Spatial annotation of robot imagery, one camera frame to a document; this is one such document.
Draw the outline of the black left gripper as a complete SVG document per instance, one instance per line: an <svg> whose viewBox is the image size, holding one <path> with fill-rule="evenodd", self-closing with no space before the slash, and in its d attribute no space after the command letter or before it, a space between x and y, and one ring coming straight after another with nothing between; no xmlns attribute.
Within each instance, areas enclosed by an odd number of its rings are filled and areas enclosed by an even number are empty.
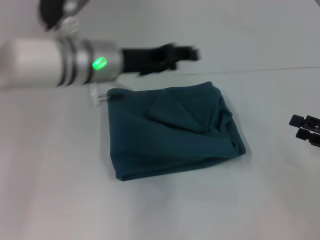
<svg viewBox="0 0 320 240"><path fill-rule="evenodd" d="M200 53L193 46L165 44L155 48L123 48L122 73L141 76L176 70L179 61L199 61Z"/></svg>

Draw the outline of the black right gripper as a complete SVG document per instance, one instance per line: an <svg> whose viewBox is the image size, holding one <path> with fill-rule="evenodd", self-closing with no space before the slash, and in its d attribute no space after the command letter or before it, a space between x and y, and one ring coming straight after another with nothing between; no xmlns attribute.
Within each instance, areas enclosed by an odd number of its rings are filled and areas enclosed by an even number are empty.
<svg viewBox="0 0 320 240"><path fill-rule="evenodd" d="M317 133L312 133L310 131L319 131L320 130L320 119L307 115L306 118L294 114L290 121L289 125L292 127L303 127L299 128L295 137L308 141L313 146L320 146L320 135Z"/></svg>

